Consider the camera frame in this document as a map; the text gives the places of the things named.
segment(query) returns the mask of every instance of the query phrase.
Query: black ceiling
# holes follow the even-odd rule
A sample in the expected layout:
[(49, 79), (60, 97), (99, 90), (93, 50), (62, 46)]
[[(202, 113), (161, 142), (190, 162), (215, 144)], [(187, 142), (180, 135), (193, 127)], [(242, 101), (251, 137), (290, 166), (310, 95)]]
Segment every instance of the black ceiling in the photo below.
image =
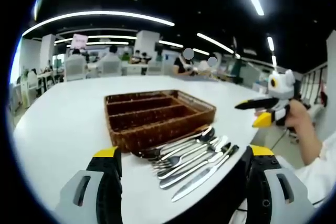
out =
[[(85, 10), (121, 10), (163, 18), (175, 26), (126, 17), (85, 16), (58, 20), (26, 37), (83, 28), (146, 29), (160, 32), (163, 40), (184, 47), (225, 52), (196, 34), (203, 33), (227, 46), (231, 46), (235, 36), (242, 56), (271, 62), (266, 40), (270, 35), (279, 66), (304, 73), (327, 60), (326, 38), (335, 24), (332, 0), (259, 1), (264, 16), (257, 15), (250, 0), (43, 0), (37, 22)], [(84, 34), (128, 35), (130, 32), (105, 30)], [(258, 55), (244, 55), (243, 48), (251, 48)]]

